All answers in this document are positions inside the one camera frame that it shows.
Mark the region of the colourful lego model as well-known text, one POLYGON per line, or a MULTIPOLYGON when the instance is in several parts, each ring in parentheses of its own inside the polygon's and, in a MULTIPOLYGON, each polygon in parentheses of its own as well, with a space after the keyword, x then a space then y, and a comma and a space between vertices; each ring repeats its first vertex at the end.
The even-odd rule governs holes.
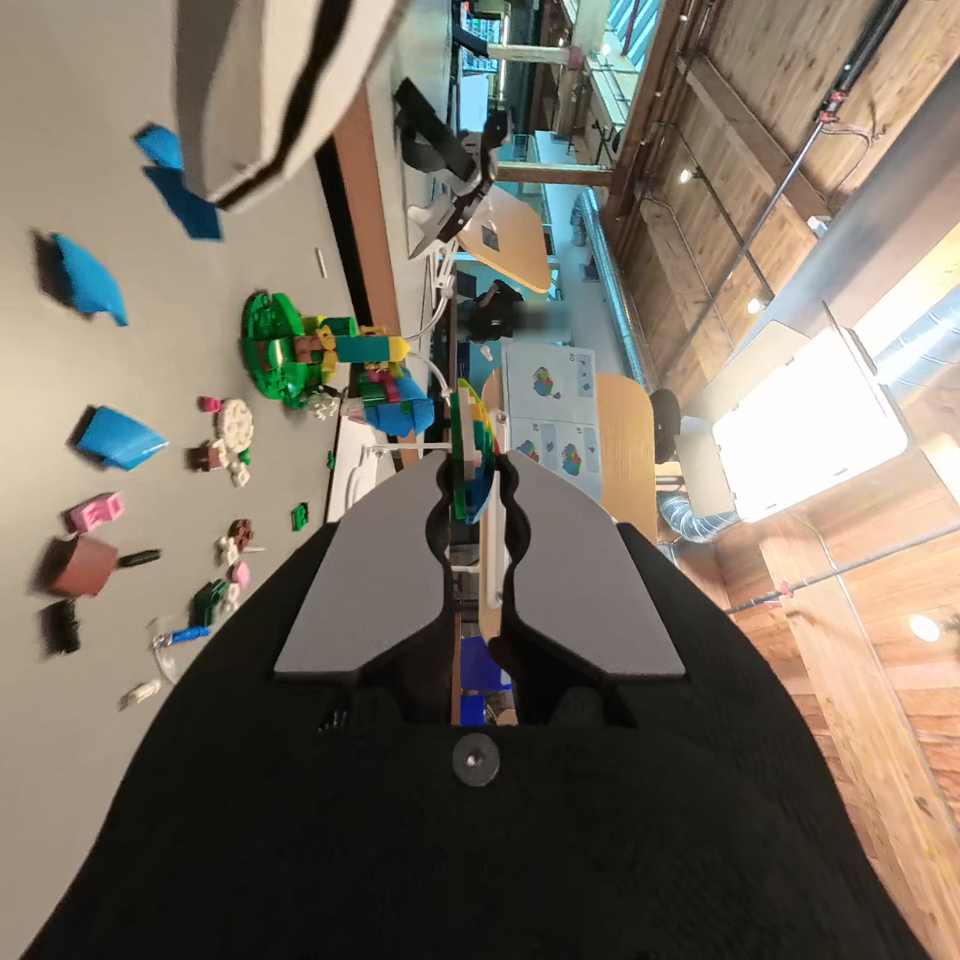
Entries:
POLYGON ((241 354, 259 393, 317 419, 344 417, 387 436, 421 436, 438 399, 411 374, 410 343, 351 316, 306 316, 283 293, 256 291, 241 318, 241 354))

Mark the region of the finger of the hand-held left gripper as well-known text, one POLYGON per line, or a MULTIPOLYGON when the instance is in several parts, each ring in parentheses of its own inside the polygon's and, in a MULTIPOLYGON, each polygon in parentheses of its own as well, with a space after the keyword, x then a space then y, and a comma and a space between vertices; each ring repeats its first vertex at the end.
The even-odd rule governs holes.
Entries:
POLYGON ((186 188, 223 210, 292 176, 332 133, 353 2, 176 4, 175 113, 186 188))
POLYGON ((305 162, 333 134, 390 44, 406 1, 321 1, 289 100, 289 161, 305 162))

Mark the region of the round wooden table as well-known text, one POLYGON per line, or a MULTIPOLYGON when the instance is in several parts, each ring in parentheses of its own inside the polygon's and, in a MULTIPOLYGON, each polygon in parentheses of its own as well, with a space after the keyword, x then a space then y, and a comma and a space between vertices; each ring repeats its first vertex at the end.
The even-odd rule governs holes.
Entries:
POLYGON ((547 294, 551 287, 544 224, 537 212, 513 194, 491 186, 458 233, 460 248, 508 280, 547 294))

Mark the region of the black lego brick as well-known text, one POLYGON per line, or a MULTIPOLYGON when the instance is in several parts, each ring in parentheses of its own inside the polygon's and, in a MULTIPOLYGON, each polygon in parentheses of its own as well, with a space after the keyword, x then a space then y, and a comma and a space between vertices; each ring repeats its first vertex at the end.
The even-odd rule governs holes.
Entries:
POLYGON ((80 621, 74 598, 60 599, 43 608, 40 626, 47 657, 70 655, 81 649, 80 621))

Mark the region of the idle hand-held gripper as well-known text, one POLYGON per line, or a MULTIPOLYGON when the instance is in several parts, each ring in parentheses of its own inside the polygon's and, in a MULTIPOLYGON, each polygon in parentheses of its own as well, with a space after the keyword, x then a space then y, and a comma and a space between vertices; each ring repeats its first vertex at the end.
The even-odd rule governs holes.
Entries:
POLYGON ((408 207, 408 218, 421 232, 409 255, 413 261, 450 244, 470 224, 498 177, 498 152, 511 139, 512 116, 496 109, 481 130, 457 133, 411 78, 402 79, 392 99, 402 161, 447 187, 426 207, 408 207))

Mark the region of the brown lego brick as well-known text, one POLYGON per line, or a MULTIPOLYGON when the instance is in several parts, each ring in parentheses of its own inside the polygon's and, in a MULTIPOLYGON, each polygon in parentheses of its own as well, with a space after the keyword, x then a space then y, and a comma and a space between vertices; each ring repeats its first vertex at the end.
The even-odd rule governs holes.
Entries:
POLYGON ((116 546, 91 534, 54 537, 40 564, 39 585, 64 598, 96 597, 114 574, 118 560, 116 546))

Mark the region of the white round lego plate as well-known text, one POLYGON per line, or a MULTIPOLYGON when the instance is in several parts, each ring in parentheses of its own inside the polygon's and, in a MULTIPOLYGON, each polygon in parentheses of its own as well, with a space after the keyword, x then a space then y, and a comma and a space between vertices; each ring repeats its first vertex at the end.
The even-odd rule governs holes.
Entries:
POLYGON ((240 398, 223 400, 216 414, 215 432, 226 451, 239 455, 247 450, 255 434, 254 415, 247 402, 240 398))

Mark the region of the pink lego brick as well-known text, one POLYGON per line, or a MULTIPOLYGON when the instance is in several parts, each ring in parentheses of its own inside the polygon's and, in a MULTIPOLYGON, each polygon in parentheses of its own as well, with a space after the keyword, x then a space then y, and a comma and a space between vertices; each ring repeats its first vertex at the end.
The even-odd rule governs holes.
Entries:
POLYGON ((126 510, 121 491, 111 491, 89 498, 66 511, 66 522, 72 532, 93 534, 106 524, 116 522, 126 510))

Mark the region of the transparent lego piece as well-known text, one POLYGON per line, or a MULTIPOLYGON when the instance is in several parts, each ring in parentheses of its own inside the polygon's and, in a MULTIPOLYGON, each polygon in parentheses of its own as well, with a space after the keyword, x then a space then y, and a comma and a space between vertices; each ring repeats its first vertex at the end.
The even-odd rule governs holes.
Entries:
POLYGON ((184 673, 179 665, 178 650, 188 643, 206 640, 211 636, 209 626, 186 626, 174 629, 169 616, 154 618, 148 624, 150 652, 164 681, 174 687, 184 673))

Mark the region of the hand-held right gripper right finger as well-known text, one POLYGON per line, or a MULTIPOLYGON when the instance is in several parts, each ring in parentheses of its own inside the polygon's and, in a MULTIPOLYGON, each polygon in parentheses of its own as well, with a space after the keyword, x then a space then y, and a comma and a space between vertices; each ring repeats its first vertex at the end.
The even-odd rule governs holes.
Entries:
POLYGON ((501 458, 510 565, 501 633, 618 681, 686 668, 612 517, 518 451, 501 458))

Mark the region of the lego instruction booklet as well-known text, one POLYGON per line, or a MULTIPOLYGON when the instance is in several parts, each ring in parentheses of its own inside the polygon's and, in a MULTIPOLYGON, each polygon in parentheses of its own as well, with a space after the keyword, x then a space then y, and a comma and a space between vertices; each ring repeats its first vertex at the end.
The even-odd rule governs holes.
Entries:
POLYGON ((510 448, 593 500, 603 492, 594 352, 516 342, 501 349, 510 448))

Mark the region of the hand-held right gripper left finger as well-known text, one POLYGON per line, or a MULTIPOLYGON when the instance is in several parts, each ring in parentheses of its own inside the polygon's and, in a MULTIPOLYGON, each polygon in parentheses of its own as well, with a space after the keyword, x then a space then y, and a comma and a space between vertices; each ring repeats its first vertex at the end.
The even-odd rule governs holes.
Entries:
POLYGON ((433 451, 346 510, 275 661, 277 680, 356 680, 448 619, 450 502, 450 454, 433 451))

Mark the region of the bright light panel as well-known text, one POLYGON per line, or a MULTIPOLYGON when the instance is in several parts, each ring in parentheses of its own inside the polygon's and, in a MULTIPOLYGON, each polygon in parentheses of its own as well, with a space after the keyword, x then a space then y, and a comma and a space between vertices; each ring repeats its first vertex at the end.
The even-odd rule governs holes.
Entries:
POLYGON ((912 437, 856 332, 829 306, 813 336, 766 323, 681 409, 697 519, 766 520, 899 457, 912 437))

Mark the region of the multicoloured lego plate assembly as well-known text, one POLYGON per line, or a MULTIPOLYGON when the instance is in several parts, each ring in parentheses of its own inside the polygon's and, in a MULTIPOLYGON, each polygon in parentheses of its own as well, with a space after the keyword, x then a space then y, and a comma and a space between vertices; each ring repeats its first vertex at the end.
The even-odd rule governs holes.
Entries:
POLYGON ((498 441, 479 394, 460 378, 450 406, 453 507, 457 520, 479 522, 497 477, 498 441))

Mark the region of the silver ventilation duct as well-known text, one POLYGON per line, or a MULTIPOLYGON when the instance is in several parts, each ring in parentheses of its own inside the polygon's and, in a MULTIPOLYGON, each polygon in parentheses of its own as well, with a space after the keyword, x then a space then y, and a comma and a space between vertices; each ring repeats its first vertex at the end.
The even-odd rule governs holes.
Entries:
POLYGON ((594 188, 583 189, 573 201, 570 227, 573 244, 589 253, 625 375, 647 394, 653 394, 659 388, 659 379, 633 296, 601 223, 600 204, 594 188))

